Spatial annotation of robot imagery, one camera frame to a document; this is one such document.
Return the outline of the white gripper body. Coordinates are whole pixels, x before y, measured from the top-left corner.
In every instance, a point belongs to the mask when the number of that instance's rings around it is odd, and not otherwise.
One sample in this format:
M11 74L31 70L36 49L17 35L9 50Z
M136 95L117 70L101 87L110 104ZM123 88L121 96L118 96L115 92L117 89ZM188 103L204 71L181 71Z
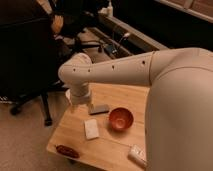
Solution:
M79 105L86 105L88 112L93 108L92 92L88 83L75 84L70 86L71 111L74 112Z

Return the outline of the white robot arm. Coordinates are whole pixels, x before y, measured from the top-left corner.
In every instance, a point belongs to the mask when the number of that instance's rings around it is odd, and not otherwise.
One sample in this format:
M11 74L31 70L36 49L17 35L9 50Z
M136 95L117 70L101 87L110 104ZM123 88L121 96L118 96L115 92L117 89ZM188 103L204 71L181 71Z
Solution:
M77 53L58 70L71 101L90 83L146 86L147 171L213 171L213 52L179 48L91 63Z

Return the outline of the person's hand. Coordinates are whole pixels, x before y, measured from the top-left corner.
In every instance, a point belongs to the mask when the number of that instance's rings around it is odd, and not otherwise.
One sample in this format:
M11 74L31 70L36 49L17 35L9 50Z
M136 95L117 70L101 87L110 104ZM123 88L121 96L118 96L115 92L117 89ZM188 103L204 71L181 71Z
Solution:
M51 28L55 34L58 34L63 27L63 17L60 15L55 15L52 21Z

